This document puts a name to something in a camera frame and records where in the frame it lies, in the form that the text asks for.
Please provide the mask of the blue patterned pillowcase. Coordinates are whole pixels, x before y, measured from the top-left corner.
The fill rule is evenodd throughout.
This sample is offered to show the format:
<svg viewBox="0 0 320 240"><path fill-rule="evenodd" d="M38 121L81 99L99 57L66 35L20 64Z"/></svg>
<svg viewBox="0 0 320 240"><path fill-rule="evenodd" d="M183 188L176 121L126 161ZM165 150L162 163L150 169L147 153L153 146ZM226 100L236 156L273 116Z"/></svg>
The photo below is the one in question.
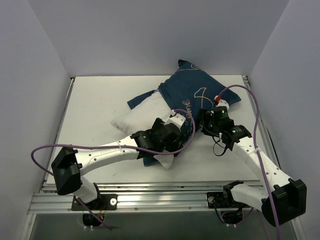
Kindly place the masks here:
<svg viewBox="0 0 320 240"><path fill-rule="evenodd" d="M225 88L198 66L180 59L173 75L156 89L134 97L127 104L132 110L153 92L160 92L170 109L184 109L195 119L200 109L211 110L214 107L215 96Z"/></svg>

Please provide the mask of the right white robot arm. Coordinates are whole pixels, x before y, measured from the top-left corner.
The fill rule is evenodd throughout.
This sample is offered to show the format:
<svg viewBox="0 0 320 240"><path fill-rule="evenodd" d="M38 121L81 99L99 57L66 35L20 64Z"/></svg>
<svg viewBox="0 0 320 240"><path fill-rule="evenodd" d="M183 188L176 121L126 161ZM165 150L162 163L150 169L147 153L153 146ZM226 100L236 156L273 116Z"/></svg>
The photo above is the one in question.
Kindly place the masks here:
<svg viewBox="0 0 320 240"><path fill-rule="evenodd" d="M283 225L306 212L307 186L294 180L279 169L258 146L252 134L243 126L236 125L225 106L213 110L201 109L196 123L204 135L219 138L237 155L261 181L264 189L258 190L236 180L223 187L222 200L227 206L245 204L262 212L272 226Z"/></svg>

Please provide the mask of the white pillow insert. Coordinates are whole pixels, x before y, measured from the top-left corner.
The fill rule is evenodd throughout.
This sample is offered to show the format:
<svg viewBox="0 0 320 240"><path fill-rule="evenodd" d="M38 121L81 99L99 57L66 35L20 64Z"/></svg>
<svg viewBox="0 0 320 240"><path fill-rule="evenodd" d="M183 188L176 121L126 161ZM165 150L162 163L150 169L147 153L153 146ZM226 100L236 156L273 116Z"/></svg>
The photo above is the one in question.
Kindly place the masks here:
<svg viewBox="0 0 320 240"><path fill-rule="evenodd" d="M160 92L155 91L129 112L114 118L110 123L129 136L138 131L151 129L157 118L168 120L171 111Z"/></svg>

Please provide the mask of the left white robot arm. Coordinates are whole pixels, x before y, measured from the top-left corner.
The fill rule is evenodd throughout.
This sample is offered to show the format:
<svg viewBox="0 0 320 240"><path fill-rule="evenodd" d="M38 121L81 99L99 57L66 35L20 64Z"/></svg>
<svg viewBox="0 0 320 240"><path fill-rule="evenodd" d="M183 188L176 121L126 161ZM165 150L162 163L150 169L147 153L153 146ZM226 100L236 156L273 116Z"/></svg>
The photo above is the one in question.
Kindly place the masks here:
<svg viewBox="0 0 320 240"><path fill-rule="evenodd" d="M97 209L101 203L100 192L85 175L121 161L178 154L183 149L185 135L181 128L185 121L180 114L172 115L166 121L157 118L150 129L113 143L97 147L62 147L51 164L57 194L73 194L88 209Z"/></svg>

